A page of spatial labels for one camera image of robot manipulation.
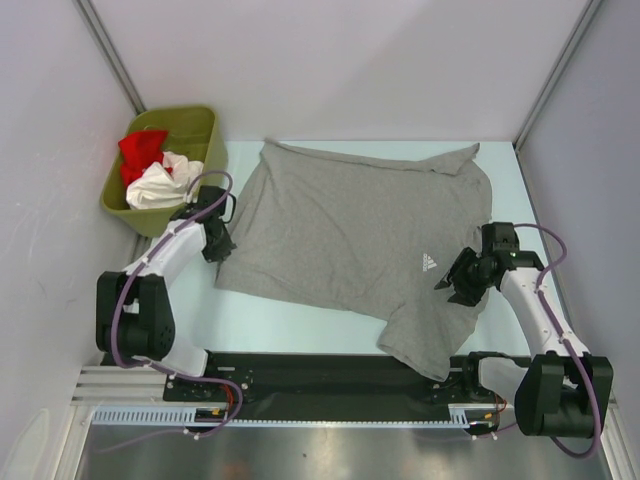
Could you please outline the grey t shirt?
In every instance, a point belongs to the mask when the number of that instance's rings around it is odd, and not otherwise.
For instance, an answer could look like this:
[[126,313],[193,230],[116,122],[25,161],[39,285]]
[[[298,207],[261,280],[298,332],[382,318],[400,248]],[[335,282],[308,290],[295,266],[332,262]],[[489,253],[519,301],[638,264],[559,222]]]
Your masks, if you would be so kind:
[[387,160],[266,141],[217,287],[381,319],[380,350],[444,380],[480,314],[437,287],[492,215],[478,152]]

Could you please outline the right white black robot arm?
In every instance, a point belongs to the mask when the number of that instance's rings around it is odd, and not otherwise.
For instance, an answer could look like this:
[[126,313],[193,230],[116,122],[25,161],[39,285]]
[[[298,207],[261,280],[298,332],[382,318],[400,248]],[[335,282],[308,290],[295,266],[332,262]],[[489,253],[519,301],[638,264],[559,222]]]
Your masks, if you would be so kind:
[[613,368],[607,358],[592,355],[570,331],[547,297],[547,273],[532,251],[477,253],[466,247],[436,288],[450,288],[453,294],[448,301],[466,307],[478,305],[486,291],[495,288],[513,310],[531,353],[513,400],[523,434],[597,441]]

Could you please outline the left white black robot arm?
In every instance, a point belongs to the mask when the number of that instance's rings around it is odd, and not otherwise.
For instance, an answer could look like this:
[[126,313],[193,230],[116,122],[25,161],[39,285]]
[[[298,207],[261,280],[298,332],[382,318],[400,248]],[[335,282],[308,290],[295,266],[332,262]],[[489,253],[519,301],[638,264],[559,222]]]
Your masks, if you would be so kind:
[[208,263],[225,260],[235,248],[222,220],[172,221],[142,256],[97,281],[96,344],[117,366],[153,366],[186,376],[197,398],[214,397],[221,376],[209,368],[208,353],[177,332],[169,287],[200,255]]

